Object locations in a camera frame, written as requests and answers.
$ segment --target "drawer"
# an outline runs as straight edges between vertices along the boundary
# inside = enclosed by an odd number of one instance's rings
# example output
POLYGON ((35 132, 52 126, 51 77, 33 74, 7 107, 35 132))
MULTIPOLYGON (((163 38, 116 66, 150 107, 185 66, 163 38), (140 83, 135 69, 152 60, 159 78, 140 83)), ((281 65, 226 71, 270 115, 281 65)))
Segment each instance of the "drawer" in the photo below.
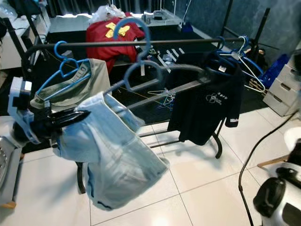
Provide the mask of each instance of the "drawer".
POLYGON ((280 98, 286 105, 291 106, 298 97, 298 92, 285 82, 275 79, 269 91, 280 98))
POLYGON ((299 90, 301 85, 301 76, 299 76, 299 74, 300 73, 291 68, 289 65, 284 65, 277 78, 290 88, 299 90))
POLYGON ((280 116, 292 114, 297 109, 297 101, 293 106, 287 106, 280 98, 268 92, 263 101, 280 116))

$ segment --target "clothes drying rack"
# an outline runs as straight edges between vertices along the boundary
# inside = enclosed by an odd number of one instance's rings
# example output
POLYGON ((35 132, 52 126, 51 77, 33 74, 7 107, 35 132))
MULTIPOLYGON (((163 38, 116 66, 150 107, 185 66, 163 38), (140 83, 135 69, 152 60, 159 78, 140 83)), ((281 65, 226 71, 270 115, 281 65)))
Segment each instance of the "clothes drying rack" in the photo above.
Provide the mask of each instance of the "clothes drying rack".
MULTIPOLYGON (((219 44, 224 44, 223 42, 243 42, 244 40, 242 38, 226 38, 226 39, 221 39, 221 38, 216 38, 216 39, 192 39, 192 40, 158 40, 158 41, 151 41, 152 45, 171 45, 171 44, 195 44, 195 43, 217 43, 219 44)), ((59 45, 59 49, 62 50, 76 50, 76 49, 83 49, 83 48, 90 48, 90 47, 108 47, 108 46, 145 46, 147 42, 145 41, 112 41, 112 42, 79 42, 79 43, 62 43, 61 45, 59 45)), ((23 70, 23 74, 24 74, 24 78, 25 79, 31 79, 33 80, 33 74, 34 74, 34 70, 33 70, 33 64, 32 64, 32 57, 35 56, 35 52, 38 50, 45 50, 45 49, 54 49, 55 44, 43 44, 43 45, 34 45, 32 47, 30 47, 25 53, 24 53, 24 57, 22 57, 22 70, 23 70)), ((222 126, 224 124, 224 120, 221 121, 218 131, 217 133, 213 133, 212 136, 215 139, 215 141, 217 142, 217 146, 218 146, 218 152, 216 154, 216 158, 220 158, 221 154, 222 154, 222 143, 219 139, 219 133, 222 129, 222 126)), ((157 131, 155 133, 148 133, 148 134, 142 134, 141 137, 147 137, 147 136, 152 136, 152 135, 156 135, 156 134, 162 134, 162 133, 166 133, 167 131, 157 131)), ((168 143, 164 143, 164 144, 159 144, 159 145, 155 145, 155 146, 151 146, 151 148, 154 147, 159 147, 159 146, 163 146, 163 145, 170 145, 170 144, 174 144, 180 142, 180 140, 176 140, 176 141, 171 141, 168 143)), ((83 176, 82 176, 82 166, 83 163, 81 162, 76 162, 77 166, 78 166, 78 170, 77 170, 77 180, 78 180, 78 187, 79 187, 79 191, 81 194, 84 194, 86 192, 84 184, 83 184, 83 176)))

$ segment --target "wire hanger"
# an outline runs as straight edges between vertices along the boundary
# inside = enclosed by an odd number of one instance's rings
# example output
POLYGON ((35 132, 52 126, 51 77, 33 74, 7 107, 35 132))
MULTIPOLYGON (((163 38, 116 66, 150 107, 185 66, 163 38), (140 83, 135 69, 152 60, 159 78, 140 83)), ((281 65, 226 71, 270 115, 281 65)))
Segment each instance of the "wire hanger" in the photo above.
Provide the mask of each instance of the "wire hanger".
MULTIPOLYGON (((46 82, 44 82, 44 84, 43 84, 43 85, 39 88, 39 90, 36 92, 37 95, 38 95, 38 94, 46 87, 46 85, 47 85, 54 77, 56 77, 58 74, 61 74, 61 77, 62 77, 62 78, 66 78, 66 77, 68 77, 68 76, 70 76, 70 75, 72 75, 72 74, 74 74, 75 72, 78 71, 78 69, 79 69, 79 64, 80 64, 80 63, 82 63, 82 62, 88 62, 88 61, 89 61, 89 59, 84 59, 84 60, 78 60, 78 61, 77 61, 77 60, 75 60, 75 59, 73 59, 73 58, 68 58, 68 57, 66 57, 66 56, 60 55, 60 54, 57 52, 57 48, 58 48, 59 45, 62 44, 62 43, 67 43, 67 42, 65 42, 65 41, 59 41, 59 42, 57 42, 57 43, 55 44, 55 47, 54 47, 55 55, 56 55, 58 58, 63 59, 63 61, 62 61, 61 64, 60 64, 59 70, 58 70, 57 72, 55 72, 53 75, 51 75, 51 76, 46 80, 46 82), (63 72, 63 66, 64 66, 66 63, 68 63, 68 62, 74 62, 75 65, 76 65, 76 69, 74 69, 74 70, 72 70, 71 72, 68 72, 68 73, 65 74, 65 73, 63 72)), ((87 78, 89 78, 89 77, 91 77, 91 72, 89 72, 86 76, 84 76, 83 78, 80 78, 80 79, 77 80, 76 82, 73 82, 73 83, 71 83, 70 85, 68 85, 68 86, 66 86, 66 87, 64 87, 64 88, 62 88, 61 90, 59 90, 59 91, 57 91, 57 92, 51 94, 50 96, 46 97, 44 100, 45 100, 45 101, 46 101, 46 100, 49 100, 50 98, 54 97, 55 95, 57 95, 57 94, 59 94, 59 93, 65 91, 65 90, 67 90, 67 89, 69 89, 69 88, 75 86, 76 84, 80 83, 81 81, 83 81, 83 80, 85 80, 85 79, 87 79, 87 78)))
POLYGON ((116 24, 116 27, 114 30, 114 39, 117 39, 119 29, 127 23, 136 23, 136 24, 139 24, 143 28, 144 33, 145 33, 145 39, 146 39, 146 48, 143 52, 138 54, 137 61, 127 69, 123 80, 121 80, 121 81, 115 83, 113 86, 111 86, 107 91, 105 91, 103 93, 104 95, 118 89, 122 85, 125 85, 125 87, 128 91, 135 92, 137 90, 141 90, 141 89, 149 87, 151 85, 158 84, 158 83, 162 82, 162 80, 163 80, 162 71, 167 70, 167 69, 190 70, 190 71, 196 71, 200 74, 205 73, 204 69, 197 67, 197 66, 193 66, 193 65, 168 65, 167 67, 163 67, 153 61, 142 60, 142 58, 148 54, 148 52, 151 48, 151 35, 150 35, 149 28, 146 26, 146 24, 142 20, 139 20, 137 18, 124 18, 116 24), (129 84, 128 78, 136 68, 140 68, 142 65, 149 65, 149 66, 154 67, 157 71, 157 73, 156 73, 157 77, 153 80, 150 80, 150 81, 147 81, 140 85, 131 87, 131 85, 129 84))
POLYGON ((243 65, 249 70, 249 72, 250 72, 251 74, 249 74, 249 73, 247 73, 247 72, 245 72, 245 71, 242 71, 242 72, 245 73, 245 74, 247 74, 247 75, 249 75, 249 76, 251 76, 251 77, 252 77, 253 79, 255 79, 256 81, 258 81, 259 84, 262 86, 262 89, 261 89, 261 90, 254 89, 254 88, 249 87, 249 86, 247 86, 247 85, 245 85, 245 87, 247 87, 247 88, 249 88, 249 89, 252 89, 252 90, 254 90, 254 91, 256 91, 256 92, 263 93, 263 92, 265 91, 265 86, 264 86, 263 83, 260 81, 260 79, 258 79, 258 78, 256 77, 256 75, 254 74, 254 72, 250 69, 250 67, 249 67, 243 60, 246 60, 246 61, 250 62, 252 65, 254 65, 254 66, 259 70, 259 72, 260 72, 261 74, 263 74, 263 71, 262 71, 262 69, 261 69, 255 62, 253 62, 252 60, 250 60, 249 58, 247 58, 247 57, 245 56, 245 53, 243 52, 243 49, 245 49, 245 48, 249 45, 249 39, 248 39, 248 37, 247 37, 247 36, 239 36, 239 38, 242 38, 242 39, 244 40, 244 43, 243 43, 243 45, 240 47, 240 49, 239 49, 237 52, 235 52, 236 49, 234 49, 234 50, 232 50, 231 52, 218 51, 218 53, 219 53, 221 56, 231 56, 231 57, 233 57, 235 60, 242 62, 243 65))

